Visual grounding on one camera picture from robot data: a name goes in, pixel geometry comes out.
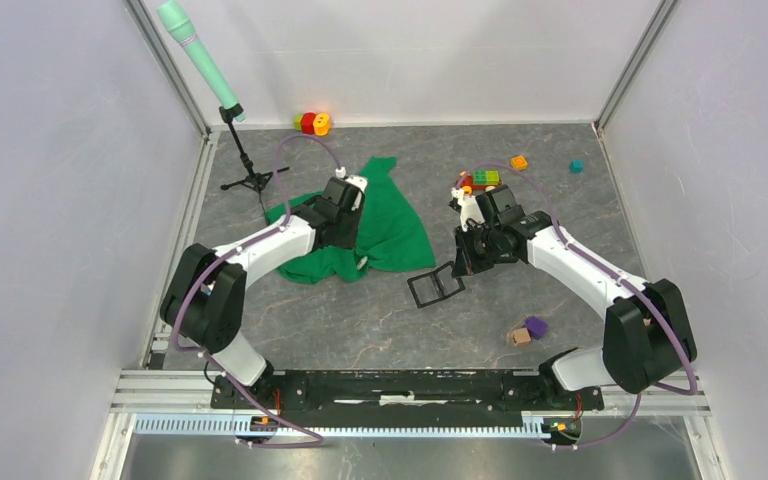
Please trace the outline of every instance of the gray tile surface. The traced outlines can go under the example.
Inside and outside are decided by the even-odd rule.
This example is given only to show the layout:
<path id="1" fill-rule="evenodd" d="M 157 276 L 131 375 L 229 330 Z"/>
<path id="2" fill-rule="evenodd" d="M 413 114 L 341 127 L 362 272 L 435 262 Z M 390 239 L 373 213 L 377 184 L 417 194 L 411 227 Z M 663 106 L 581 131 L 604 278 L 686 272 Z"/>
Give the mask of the gray tile surface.
<path id="1" fill-rule="evenodd" d="M 265 171 L 286 130 L 244 131 L 241 138 L 256 166 Z M 395 156 L 391 171 L 428 232 L 438 265 L 453 259 L 452 228 L 457 214 L 447 203 L 460 171 L 478 162 L 506 162 L 524 154 L 528 173 L 555 203 L 561 223 L 581 242 L 631 272 L 641 267 L 621 211 L 605 158 L 589 125 L 488 125 L 335 129 L 327 137 L 349 169 L 357 172 L 370 156 Z M 567 165 L 584 160 L 584 172 Z M 291 196 L 320 190 L 333 163 L 313 142 L 288 146 L 281 164 Z M 229 243 L 264 226 L 255 193 L 222 183 L 245 174 L 230 134 L 223 133 L 210 174 L 196 241 Z M 539 196 L 512 175 L 526 211 L 543 209 Z M 278 189 L 264 194 L 278 204 Z M 573 346 L 601 342 L 602 319 L 549 275 L 522 263 L 500 265 L 466 278 L 467 290 L 418 310 L 406 279 L 423 272 L 372 270 L 356 282 L 331 277 L 317 285 L 291 283 L 273 272 L 246 293 L 243 332 L 277 369 L 531 367 Z M 550 329 L 530 345 L 514 347 L 508 333 L 528 315 L 543 317 Z M 166 369 L 196 369 L 195 355 L 170 352 Z"/>

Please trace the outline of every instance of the green fabric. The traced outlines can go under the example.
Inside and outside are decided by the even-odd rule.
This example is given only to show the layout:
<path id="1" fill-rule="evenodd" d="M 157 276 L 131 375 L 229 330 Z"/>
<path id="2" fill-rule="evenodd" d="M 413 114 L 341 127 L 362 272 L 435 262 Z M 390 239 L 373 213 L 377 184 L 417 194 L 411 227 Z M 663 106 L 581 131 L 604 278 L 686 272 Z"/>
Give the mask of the green fabric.
<path id="1" fill-rule="evenodd" d="M 388 272 L 433 267 L 434 252 L 422 222 L 390 179 L 389 172 L 395 166 L 395 157 L 372 157 L 359 173 L 369 183 L 354 251 L 325 247 L 290 260 L 278 267 L 278 272 L 294 282 L 314 284 L 332 274 L 354 282 L 363 278 L 370 267 Z M 319 193 L 294 198 L 290 205 L 296 206 Z M 271 223 L 283 213 L 284 207 L 279 205 L 266 212 L 266 217 Z M 367 262 L 358 268 L 363 257 Z"/>

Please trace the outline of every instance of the mint green microphone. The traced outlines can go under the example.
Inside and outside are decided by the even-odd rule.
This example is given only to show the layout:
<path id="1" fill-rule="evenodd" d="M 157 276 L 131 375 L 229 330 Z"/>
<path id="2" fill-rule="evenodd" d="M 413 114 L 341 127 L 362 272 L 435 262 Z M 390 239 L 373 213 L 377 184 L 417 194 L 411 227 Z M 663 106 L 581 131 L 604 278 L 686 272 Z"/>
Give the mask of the mint green microphone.
<path id="1" fill-rule="evenodd" d="M 222 108 L 238 121 L 242 122 L 245 120 L 246 114 L 243 113 L 243 108 L 240 106 L 237 96 L 234 95 L 231 86 L 228 85 L 225 77 L 222 76 L 222 72 L 219 71 L 219 67 L 213 62 L 213 58 L 211 58 L 204 44 L 199 40 L 196 28 L 193 26 L 193 22 L 190 21 L 187 12 L 184 11 L 176 0 L 170 0 L 157 7 L 157 15 L 160 17 L 163 26 L 166 27 L 166 31 L 169 32 L 169 35 L 181 45 L 184 52 L 190 57 L 190 60 L 192 60 L 193 65 L 201 73 L 204 81 L 207 82 L 216 98 L 219 99 Z"/>

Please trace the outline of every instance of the black tripod stand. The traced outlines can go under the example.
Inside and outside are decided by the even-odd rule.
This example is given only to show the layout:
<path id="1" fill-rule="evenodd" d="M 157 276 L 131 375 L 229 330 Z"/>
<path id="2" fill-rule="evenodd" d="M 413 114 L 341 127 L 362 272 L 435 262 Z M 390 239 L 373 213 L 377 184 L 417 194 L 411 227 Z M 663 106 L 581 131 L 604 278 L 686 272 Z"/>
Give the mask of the black tripod stand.
<path id="1" fill-rule="evenodd" d="M 222 190 L 228 190 L 231 187 L 242 185 L 250 190 L 254 190 L 258 193 L 258 195 L 260 195 L 263 190 L 266 189 L 266 185 L 269 183 L 269 181 L 272 180 L 272 172 L 258 173 L 254 171 L 254 163 L 251 161 L 251 159 L 249 159 L 249 154 L 243 150 L 243 144 L 240 143 L 240 137 L 237 136 L 237 130 L 234 129 L 234 117 L 241 113 L 243 113 L 243 107 L 241 107 L 239 103 L 231 107 L 229 110 L 226 110 L 224 107 L 219 107 L 219 115 L 222 116 L 222 121 L 228 125 L 228 130 L 231 131 L 231 136 L 234 137 L 234 143 L 237 144 L 237 150 L 240 151 L 240 161 L 242 161 L 243 166 L 246 167 L 246 172 L 248 172 L 248 175 L 246 175 L 246 178 L 242 180 L 237 180 L 234 183 L 221 185 L 219 188 Z M 290 167 L 284 167 L 278 170 L 278 172 L 286 172 L 289 169 Z"/>

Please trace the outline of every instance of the purple block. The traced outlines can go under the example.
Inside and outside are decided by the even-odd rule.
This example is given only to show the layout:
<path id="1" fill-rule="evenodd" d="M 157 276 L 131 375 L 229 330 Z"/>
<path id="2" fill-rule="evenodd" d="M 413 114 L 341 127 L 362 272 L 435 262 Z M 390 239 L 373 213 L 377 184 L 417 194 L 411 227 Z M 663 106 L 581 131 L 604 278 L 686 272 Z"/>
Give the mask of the purple block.
<path id="1" fill-rule="evenodd" d="M 523 327 L 528 329 L 528 333 L 531 334 L 531 338 L 540 340 L 546 335 L 546 331 L 549 330 L 549 324 L 544 322 L 540 317 L 528 317 L 525 319 Z"/>

